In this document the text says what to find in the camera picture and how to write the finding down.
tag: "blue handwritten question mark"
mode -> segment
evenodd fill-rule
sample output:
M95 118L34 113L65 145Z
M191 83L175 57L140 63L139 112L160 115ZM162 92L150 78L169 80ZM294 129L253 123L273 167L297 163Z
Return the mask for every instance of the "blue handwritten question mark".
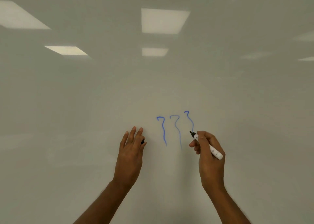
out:
M189 120L192 122L192 132L193 132L193 129L194 129L194 123L193 123L193 121L192 121L192 119L189 117L189 111L185 111L184 113L187 113L186 115L187 115L187 117L189 118Z
M164 130L164 141L165 141L165 144L167 146L167 141L166 141L166 138L165 138L165 134L166 134L166 131L165 131L165 128L164 128L164 122L165 122L165 118L163 116L158 116L157 117L157 120L159 121L159 118L162 118L164 121L162 122L162 129Z
M177 116L177 117L178 117L178 119L175 121L175 127L176 127L176 128L177 128L177 130L179 131L180 147L181 147L181 150L182 150L182 144L181 144L181 132L180 132L179 128L176 126L176 123L177 123L177 121L180 119L180 116L179 116L179 115L171 115L171 116L170 116L170 119L171 119L171 117L172 117L172 116Z

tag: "right hand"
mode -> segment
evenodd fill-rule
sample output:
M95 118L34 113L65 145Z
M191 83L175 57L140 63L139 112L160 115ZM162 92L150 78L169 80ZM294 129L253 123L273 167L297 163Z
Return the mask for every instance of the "right hand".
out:
M224 167L226 153L214 135L206 131L198 131L197 134L198 142L193 140L189 146L194 147L197 155L200 154L198 163L199 174L201 176L203 188L208 195L210 195L211 192L214 192L217 189L225 189ZM221 160L212 155L209 144L223 155Z

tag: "hand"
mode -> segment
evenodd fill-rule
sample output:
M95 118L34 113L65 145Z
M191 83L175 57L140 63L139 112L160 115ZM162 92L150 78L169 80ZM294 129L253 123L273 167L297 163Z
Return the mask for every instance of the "hand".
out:
M206 131L198 131L198 142L193 140L189 146L194 147L199 158L199 174L202 179L202 186L210 195L218 189L225 189L224 185L224 167L226 153L220 146L216 137ZM218 150L224 157L219 160L210 152L209 144Z
M136 127L133 127L130 135L129 132L125 132L121 140L115 174L112 180L117 185L121 185L128 190L131 189L139 176L143 163L143 150L146 145L146 142L141 144L142 140L145 140L145 137L142 136L143 128L139 128L134 137L135 132Z

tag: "black marker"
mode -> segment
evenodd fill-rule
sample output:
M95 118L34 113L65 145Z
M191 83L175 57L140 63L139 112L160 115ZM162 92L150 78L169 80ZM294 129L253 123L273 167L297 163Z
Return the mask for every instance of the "black marker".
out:
M191 133L192 137L195 140L197 140L197 142L198 142L198 134L196 134L195 132L192 132L192 131L190 131L190 133ZM216 158L218 158L218 159L222 159L223 158L223 155L218 150L216 150L213 146L209 145L209 148L210 148L210 151L212 152L212 154Z

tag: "left hand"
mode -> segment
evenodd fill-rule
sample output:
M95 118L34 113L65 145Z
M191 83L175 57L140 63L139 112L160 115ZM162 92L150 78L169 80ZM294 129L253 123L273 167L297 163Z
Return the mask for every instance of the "left hand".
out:
M131 189L139 176L143 163L143 150L146 145L146 142L141 144L142 140L145 140L145 137L142 136L143 128L139 128L134 137L135 132L136 127L133 127L130 135L128 131L125 132L121 140L115 174L112 180L117 185L127 189Z

